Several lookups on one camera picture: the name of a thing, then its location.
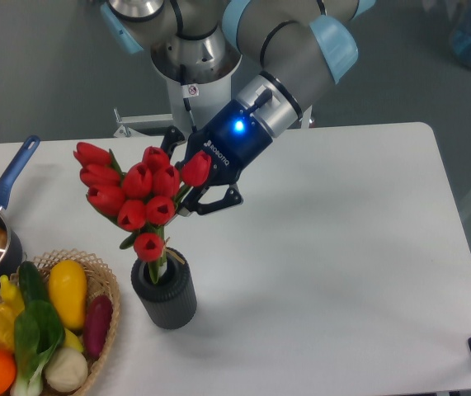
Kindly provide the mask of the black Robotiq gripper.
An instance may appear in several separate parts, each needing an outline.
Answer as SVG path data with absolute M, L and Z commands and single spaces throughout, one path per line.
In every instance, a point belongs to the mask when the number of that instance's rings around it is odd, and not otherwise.
M 193 187 L 182 199 L 180 215 L 209 215 L 241 205 L 243 196 L 234 184 L 244 168 L 254 161 L 271 143 L 272 137 L 257 120 L 256 112 L 264 106 L 257 100 L 249 108 L 232 100 L 206 126 L 188 138 L 176 127 L 168 127 L 160 149 L 172 160 L 177 146 L 187 141 L 184 159 L 178 165 L 187 165 L 192 157 L 203 151 L 211 156 L 217 172 L 206 182 L 207 187 Z M 220 197 L 204 200 L 209 186 L 226 186 Z

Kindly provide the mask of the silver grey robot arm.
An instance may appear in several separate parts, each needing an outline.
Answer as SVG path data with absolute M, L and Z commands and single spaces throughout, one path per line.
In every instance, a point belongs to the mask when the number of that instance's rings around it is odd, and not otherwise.
M 346 23 L 370 1 L 105 1 L 101 14 L 127 52 L 150 54 L 169 116 L 118 118 L 121 129 L 165 123 L 162 146 L 212 158 L 179 215 L 239 205 L 245 167 L 339 83 L 358 58 Z

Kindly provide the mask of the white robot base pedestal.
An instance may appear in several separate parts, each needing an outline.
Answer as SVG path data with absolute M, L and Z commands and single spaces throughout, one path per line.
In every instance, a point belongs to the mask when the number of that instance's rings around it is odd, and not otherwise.
M 222 111 L 236 101 L 241 101 L 243 107 L 241 111 L 235 111 L 237 124 L 243 120 L 261 124 L 274 138 L 290 127 L 308 128 L 312 124 L 312 108 L 308 107 L 302 115 L 297 115 L 264 73 L 256 74 L 246 86 L 233 83 L 241 63 L 242 60 L 239 60 L 232 70 L 214 82 L 194 82 L 182 86 L 165 77 L 171 111 L 167 114 L 124 117 L 116 112 L 118 130 L 115 136 L 154 135 L 155 129 L 166 127 L 176 127 L 184 135 L 189 135 L 193 130 L 215 125 L 216 116 L 223 120 Z

